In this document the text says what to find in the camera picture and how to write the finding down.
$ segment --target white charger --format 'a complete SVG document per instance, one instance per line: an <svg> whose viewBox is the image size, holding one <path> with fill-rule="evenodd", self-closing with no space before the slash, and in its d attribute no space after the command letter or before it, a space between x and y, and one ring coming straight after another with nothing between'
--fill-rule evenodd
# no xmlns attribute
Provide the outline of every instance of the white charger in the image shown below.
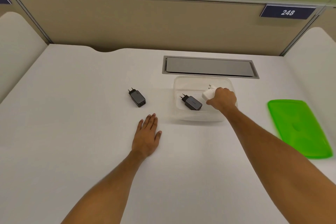
<svg viewBox="0 0 336 224"><path fill-rule="evenodd" d="M214 86L214 85L209 85L209 86L210 86L210 88L208 88L208 90L206 90L202 93L202 98L205 101L208 101L209 99L212 99L212 98L215 97L215 92L216 92L217 87Z"/></svg>

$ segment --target left hand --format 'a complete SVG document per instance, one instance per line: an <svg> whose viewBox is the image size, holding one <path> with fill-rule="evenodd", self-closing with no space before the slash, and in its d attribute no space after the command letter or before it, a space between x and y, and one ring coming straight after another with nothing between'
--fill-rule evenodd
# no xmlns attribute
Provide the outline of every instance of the left hand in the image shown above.
<svg viewBox="0 0 336 224"><path fill-rule="evenodd" d="M132 151L141 153L144 158L150 156L158 147L162 131L156 132L158 118L155 113L148 115L145 122L139 121L134 140Z"/></svg>

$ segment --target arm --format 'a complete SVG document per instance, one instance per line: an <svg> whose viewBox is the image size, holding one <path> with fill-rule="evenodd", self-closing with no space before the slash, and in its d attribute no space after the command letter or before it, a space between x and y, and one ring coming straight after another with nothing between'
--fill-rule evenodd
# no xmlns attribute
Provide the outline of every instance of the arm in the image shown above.
<svg viewBox="0 0 336 224"><path fill-rule="evenodd" d="M336 185L294 148L241 113L236 97L218 88L207 101L228 119L276 207L290 224L336 223Z"/></svg>
<svg viewBox="0 0 336 224"><path fill-rule="evenodd" d="M145 158L156 150L162 134L155 134L155 113L142 123L138 124L128 156L78 201L62 224L120 223L133 178Z"/></svg>

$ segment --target white side panel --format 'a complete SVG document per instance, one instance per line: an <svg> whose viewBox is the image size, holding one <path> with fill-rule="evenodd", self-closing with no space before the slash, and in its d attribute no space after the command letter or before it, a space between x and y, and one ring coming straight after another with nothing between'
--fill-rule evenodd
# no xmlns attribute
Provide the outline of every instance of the white side panel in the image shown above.
<svg viewBox="0 0 336 224"><path fill-rule="evenodd" d="M47 44L20 14L0 17L0 103L45 48Z"/></svg>
<svg viewBox="0 0 336 224"><path fill-rule="evenodd" d="M285 60L336 137L336 43L322 28L315 27L289 50Z"/></svg>

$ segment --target hand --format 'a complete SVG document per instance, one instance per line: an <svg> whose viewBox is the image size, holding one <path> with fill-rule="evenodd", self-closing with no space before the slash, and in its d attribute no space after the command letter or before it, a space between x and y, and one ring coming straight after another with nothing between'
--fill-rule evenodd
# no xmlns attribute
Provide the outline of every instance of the hand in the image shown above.
<svg viewBox="0 0 336 224"><path fill-rule="evenodd" d="M158 118L153 115L148 115L145 122L139 121L134 140L132 143L132 151L141 153L144 158L150 156L158 147L162 131L155 134L158 126Z"/></svg>
<svg viewBox="0 0 336 224"><path fill-rule="evenodd" d="M235 94L227 88L217 88L215 97L207 101L207 105L212 105L215 109L226 115L230 110L236 108L237 98Z"/></svg>

